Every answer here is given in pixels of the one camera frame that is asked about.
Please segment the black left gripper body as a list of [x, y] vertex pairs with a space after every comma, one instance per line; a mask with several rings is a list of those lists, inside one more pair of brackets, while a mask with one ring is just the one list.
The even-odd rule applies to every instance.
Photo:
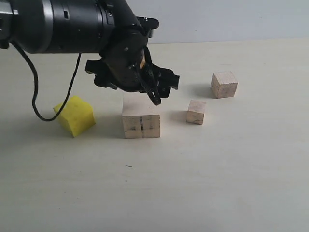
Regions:
[[94, 74], [99, 87], [158, 93], [159, 81], [147, 44], [159, 21], [135, 16], [125, 0], [105, 0], [101, 5], [112, 22], [111, 33], [99, 51], [101, 58], [87, 61], [85, 71]]

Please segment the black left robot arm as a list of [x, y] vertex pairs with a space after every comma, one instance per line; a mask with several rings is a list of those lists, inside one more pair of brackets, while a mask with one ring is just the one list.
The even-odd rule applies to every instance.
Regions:
[[136, 16], [124, 0], [3, 0], [0, 46], [32, 54], [99, 54], [85, 71], [99, 87], [167, 98], [179, 76], [153, 64], [147, 47], [155, 18]]

